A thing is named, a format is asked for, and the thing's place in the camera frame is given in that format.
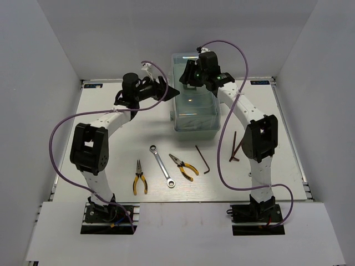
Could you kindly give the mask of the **straight brown hex key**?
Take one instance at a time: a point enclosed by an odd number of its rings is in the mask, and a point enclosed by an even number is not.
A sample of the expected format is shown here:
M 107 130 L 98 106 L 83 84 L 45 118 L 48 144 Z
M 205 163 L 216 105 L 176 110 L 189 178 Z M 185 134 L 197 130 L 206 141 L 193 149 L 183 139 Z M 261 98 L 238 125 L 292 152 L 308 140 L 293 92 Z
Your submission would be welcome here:
M 239 162 L 239 159 L 235 157 L 235 147 L 236 147 L 236 136 L 237 136 L 237 132 L 235 131 L 234 132 L 234 139 L 233 139 L 233 144 L 232 144 L 232 152 L 231 152 L 231 157 L 229 159 L 229 162 L 232 162 L 232 161 L 237 161 Z

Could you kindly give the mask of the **green cantilever toolbox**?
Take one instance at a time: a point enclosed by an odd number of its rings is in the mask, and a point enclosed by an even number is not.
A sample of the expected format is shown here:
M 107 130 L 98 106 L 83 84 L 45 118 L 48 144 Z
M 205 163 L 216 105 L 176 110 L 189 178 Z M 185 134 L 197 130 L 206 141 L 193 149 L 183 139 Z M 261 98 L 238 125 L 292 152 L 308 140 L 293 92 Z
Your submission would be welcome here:
M 211 140 L 220 129 L 220 104 L 212 92 L 204 86 L 199 88 L 179 82 L 187 61 L 197 58 L 197 53 L 175 53 L 171 56 L 169 85 L 180 94 L 173 98 L 170 116 L 179 141 Z

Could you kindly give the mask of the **bent brown hex key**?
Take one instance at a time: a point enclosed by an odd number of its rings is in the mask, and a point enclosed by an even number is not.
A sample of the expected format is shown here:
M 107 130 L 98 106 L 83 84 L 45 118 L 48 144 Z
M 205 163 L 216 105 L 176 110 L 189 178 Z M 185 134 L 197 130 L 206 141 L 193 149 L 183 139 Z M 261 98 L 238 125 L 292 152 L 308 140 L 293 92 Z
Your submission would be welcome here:
M 233 150 L 232 159 L 236 158 L 235 156 L 236 156 L 238 150 L 241 148 L 242 143 L 243 143 L 243 139 L 240 141 L 240 143 L 239 143 L 239 144 L 236 146 L 236 148 Z

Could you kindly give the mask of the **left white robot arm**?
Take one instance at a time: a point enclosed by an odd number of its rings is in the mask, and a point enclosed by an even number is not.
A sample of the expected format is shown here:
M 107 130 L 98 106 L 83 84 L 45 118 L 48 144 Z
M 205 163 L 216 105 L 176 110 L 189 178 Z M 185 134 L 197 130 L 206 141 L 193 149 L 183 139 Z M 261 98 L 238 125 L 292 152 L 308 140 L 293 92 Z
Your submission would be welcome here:
M 114 221 L 119 209 L 105 174 L 109 161 L 109 138 L 135 118 L 140 102 L 149 98 L 168 101 L 179 94 L 162 76 L 139 78 L 135 73 L 127 73 L 123 76 L 121 90 L 115 96 L 113 111 L 89 124 L 78 123 L 75 126 L 70 161 L 84 176 L 91 193 L 89 204 L 103 222 Z

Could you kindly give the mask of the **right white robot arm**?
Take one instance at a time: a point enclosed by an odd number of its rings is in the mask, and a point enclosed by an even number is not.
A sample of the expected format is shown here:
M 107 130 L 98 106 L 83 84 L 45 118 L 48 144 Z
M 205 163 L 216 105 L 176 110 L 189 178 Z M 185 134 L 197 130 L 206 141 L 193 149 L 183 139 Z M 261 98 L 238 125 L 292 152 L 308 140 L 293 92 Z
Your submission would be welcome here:
M 244 128 L 241 148 L 250 162 L 250 203 L 230 209 L 235 222 L 268 222 L 275 210 L 271 185 L 271 162 L 278 145 L 278 119 L 266 115 L 242 94 L 234 78 L 222 73 L 216 53 L 202 52 L 186 62 L 179 81 L 192 87 L 205 87 L 226 104 Z

